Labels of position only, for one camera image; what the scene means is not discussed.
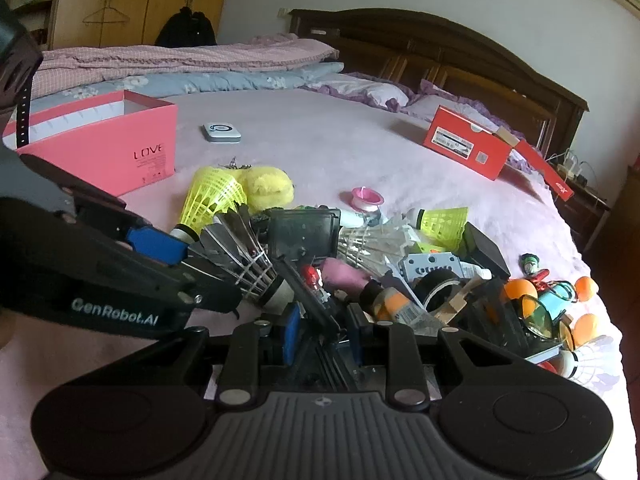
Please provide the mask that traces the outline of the dark feather shuttlecock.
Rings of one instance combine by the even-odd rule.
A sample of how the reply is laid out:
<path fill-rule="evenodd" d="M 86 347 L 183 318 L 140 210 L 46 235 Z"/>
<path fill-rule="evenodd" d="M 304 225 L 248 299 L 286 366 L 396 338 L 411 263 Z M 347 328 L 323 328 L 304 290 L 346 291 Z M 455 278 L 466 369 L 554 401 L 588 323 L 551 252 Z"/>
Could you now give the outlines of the dark feather shuttlecock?
<path fill-rule="evenodd" d="M 258 242 L 247 204 L 217 211 L 188 248 L 184 263 L 206 278 L 234 285 L 245 301 L 268 313 L 280 314 L 294 300 L 291 286 Z"/>

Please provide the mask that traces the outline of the black wrist watch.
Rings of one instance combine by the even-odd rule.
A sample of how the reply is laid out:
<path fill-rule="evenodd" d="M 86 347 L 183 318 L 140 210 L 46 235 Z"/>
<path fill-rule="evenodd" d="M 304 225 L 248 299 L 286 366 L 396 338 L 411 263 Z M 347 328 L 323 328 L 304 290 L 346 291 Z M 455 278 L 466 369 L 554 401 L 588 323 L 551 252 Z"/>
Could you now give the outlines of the black wrist watch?
<path fill-rule="evenodd" d="M 15 118 L 15 144 L 24 148 L 29 144 L 30 98 L 32 97 L 32 74 L 21 64 L 16 66 L 17 104 Z"/>

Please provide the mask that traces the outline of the yellow plastic shuttlecock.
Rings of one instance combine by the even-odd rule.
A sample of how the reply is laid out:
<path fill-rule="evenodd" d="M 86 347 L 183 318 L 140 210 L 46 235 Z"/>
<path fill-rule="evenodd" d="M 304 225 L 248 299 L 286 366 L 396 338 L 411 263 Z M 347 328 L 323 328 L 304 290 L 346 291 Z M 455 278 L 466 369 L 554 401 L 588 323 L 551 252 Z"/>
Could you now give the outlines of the yellow plastic shuttlecock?
<path fill-rule="evenodd" d="M 242 204 L 247 204 L 247 197 L 232 170 L 200 168 L 194 174 L 180 218 L 170 235 L 183 243 L 193 244 L 203 229 L 213 222 L 217 212 L 227 212 Z"/>

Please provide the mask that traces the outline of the white feather shuttlecock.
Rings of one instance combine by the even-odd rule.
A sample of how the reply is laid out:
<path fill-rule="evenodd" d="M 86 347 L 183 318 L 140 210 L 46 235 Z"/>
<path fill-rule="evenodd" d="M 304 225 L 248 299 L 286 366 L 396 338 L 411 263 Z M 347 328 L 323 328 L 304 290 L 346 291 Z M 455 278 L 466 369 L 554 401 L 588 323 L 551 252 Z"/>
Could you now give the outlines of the white feather shuttlecock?
<path fill-rule="evenodd" d="M 373 276 L 382 276 L 389 263 L 397 266 L 417 244 L 425 241 L 425 236 L 401 217 L 377 226 L 344 226 L 338 233 L 337 257 Z"/>

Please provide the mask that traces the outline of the pink open box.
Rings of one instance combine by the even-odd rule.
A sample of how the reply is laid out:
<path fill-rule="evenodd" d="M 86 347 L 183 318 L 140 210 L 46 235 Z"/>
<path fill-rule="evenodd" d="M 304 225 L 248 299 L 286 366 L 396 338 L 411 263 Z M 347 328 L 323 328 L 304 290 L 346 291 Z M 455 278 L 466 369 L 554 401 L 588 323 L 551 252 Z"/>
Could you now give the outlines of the pink open box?
<path fill-rule="evenodd" d="M 2 142 L 121 196 L 174 174 L 177 116 L 175 104 L 115 91 L 30 115 L 23 146 L 10 122 Z"/>

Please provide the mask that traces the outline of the smoky plastic case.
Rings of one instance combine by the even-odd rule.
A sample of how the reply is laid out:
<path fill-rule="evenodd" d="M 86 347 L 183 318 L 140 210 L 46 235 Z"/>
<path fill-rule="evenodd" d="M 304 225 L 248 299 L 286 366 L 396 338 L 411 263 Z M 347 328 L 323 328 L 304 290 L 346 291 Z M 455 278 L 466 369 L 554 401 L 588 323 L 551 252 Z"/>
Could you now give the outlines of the smoky plastic case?
<path fill-rule="evenodd" d="M 273 208 L 267 211 L 271 259 L 313 263 L 337 256 L 341 211 L 328 207 Z"/>

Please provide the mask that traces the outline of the green yellow shuttlecock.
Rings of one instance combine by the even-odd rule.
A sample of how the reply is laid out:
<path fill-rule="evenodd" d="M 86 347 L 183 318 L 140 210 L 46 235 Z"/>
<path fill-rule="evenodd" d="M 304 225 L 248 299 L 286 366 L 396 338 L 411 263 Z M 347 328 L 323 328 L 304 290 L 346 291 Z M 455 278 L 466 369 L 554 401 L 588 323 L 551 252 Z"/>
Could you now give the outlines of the green yellow shuttlecock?
<path fill-rule="evenodd" d="M 422 243 L 436 252 L 455 252 L 461 241 L 469 209 L 410 209 L 406 218 L 420 232 Z"/>

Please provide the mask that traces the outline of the small white tin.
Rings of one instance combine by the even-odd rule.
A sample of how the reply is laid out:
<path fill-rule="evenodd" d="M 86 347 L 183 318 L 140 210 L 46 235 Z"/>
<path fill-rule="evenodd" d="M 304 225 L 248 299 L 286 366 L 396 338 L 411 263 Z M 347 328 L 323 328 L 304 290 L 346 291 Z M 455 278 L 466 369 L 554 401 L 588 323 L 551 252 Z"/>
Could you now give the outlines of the small white tin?
<path fill-rule="evenodd" d="M 232 144 L 239 143 L 242 139 L 242 134 L 239 130 L 230 124 L 216 124 L 216 122 L 209 122 L 203 126 L 204 138 L 208 142 Z"/>

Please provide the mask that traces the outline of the blue floral quilt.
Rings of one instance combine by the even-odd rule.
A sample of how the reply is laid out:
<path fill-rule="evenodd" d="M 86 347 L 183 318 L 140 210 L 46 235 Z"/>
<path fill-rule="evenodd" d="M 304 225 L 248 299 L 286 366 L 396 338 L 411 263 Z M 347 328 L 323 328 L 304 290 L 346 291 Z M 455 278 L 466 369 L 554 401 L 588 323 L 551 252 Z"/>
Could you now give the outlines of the blue floral quilt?
<path fill-rule="evenodd" d="M 278 72 L 166 73 L 127 76 L 122 79 L 83 84 L 32 99 L 32 110 L 40 112 L 61 104 L 89 99 L 115 91 L 132 91 L 151 98 L 168 98 L 183 94 L 242 90 L 286 90 L 312 84 L 316 80 L 344 70 L 341 62 L 321 62 L 279 70 Z"/>

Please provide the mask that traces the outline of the pink fleece blanket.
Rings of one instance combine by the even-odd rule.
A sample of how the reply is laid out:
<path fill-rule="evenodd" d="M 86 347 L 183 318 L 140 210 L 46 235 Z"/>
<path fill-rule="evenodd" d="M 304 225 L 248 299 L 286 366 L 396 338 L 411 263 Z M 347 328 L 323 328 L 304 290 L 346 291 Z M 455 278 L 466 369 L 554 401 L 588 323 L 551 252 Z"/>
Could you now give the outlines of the pink fleece blanket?
<path fill-rule="evenodd" d="M 299 205 L 343 207 L 353 188 L 366 186 L 382 194 L 388 216 L 466 207 L 512 273 L 526 252 L 557 280 L 589 273 L 541 180 L 506 168 L 491 181 L 424 148 L 426 125 L 419 119 L 306 90 L 199 93 L 175 102 L 174 175 L 125 197 L 131 210 L 160 229 L 176 224 L 198 168 L 236 162 L 285 171 Z M 209 122 L 232 125 L 241 141 L 208 142 L 203 126 Z M 46 393 L 142 347 L 140 339 L 18 316 L 1 352 L 2 477 L 39 479 L 46 472 L 29 429 Z"/>

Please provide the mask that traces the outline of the red shoe box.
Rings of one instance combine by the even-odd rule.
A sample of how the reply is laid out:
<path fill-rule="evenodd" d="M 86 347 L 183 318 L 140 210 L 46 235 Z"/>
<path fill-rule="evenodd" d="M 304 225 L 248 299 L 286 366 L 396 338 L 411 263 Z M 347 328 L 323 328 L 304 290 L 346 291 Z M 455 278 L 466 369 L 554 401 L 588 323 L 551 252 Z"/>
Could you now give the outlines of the red shoe box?
<path fill-rule="evenodd" d="M 477 174 L 495 181 L 512 151 L 495 133 L 440 106 L 423 145 Z"/>

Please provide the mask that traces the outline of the red shoe box lid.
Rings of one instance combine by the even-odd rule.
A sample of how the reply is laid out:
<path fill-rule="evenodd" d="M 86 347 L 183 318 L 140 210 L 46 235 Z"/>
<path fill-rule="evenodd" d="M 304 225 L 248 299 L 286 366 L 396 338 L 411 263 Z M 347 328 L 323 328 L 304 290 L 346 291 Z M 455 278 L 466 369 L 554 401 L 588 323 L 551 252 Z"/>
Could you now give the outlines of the red shoe box lid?
<path fill-rule="evenodd" d="M 544 182 L 549 185 L 549 188 L 551 188 L 563 202 L 567 202 L 573 197 L 574 191 L 548 164 L 548 162 L 544 160 L 541 154 L 539 154 L 525 140 L 518 141 L 518 144 L 515 145 L 515 151 L 525 158 L 529 166 L 532 166 L 542 175 Z"/>

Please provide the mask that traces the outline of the bedside table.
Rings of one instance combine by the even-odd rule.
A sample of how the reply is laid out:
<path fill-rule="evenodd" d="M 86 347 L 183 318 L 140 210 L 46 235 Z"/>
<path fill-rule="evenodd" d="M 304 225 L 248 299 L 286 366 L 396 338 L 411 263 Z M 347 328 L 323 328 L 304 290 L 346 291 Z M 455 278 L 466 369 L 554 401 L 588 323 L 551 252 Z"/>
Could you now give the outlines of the bedside table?
<path fill-rule="evenodd" d="M 556 198 L 556 208 L 570 227 L 578 250 L 583 254 L 589 252 L 608 220 L 611 206 L 582 180 L 586 164 L 580 162 L 571 150 L 553 154 L 549 162 L 574 192 L 566 202 Z"/>

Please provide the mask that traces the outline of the purple frilled pillow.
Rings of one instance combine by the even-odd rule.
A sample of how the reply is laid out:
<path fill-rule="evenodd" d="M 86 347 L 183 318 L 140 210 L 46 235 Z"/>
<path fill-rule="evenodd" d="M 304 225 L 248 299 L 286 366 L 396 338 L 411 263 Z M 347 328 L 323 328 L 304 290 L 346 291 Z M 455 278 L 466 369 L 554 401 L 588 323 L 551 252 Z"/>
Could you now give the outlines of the purple frilled pillow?
<path fill-rule="evenodd" d="M 362 73 L 331 74 L 322 76 L 311 84 L 305 84 L 304 89 L 337 99 L 360 102 L 380 110 L 405 114 L 422 120 L 428 126 L 431 125 L 436 110 L 442 106 L 477 122 L 491 132 L 496 132 L 502 127 L 518 139 L 525 139 L 523 133 L 492 114 L 483 102 L 457 96 L 426 79 L 422 79 L 419 89 L 413 91 L 404 84 Z"/>

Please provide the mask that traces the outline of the wooden headboard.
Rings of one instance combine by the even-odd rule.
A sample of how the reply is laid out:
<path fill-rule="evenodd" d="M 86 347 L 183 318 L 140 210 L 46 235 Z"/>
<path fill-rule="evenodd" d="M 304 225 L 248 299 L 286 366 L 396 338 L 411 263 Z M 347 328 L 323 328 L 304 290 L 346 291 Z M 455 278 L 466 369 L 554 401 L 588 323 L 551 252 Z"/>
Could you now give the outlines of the wooden headboard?
<path fill-rule="evenodd" d="M 587 101 L 494 40 L 439 16 L 395 9 L 290 12 L 290 32 L 334 47 L 348 72 L 416 91 L 427 80 L 482 102 L 542 154 L 570 147 Z"/>

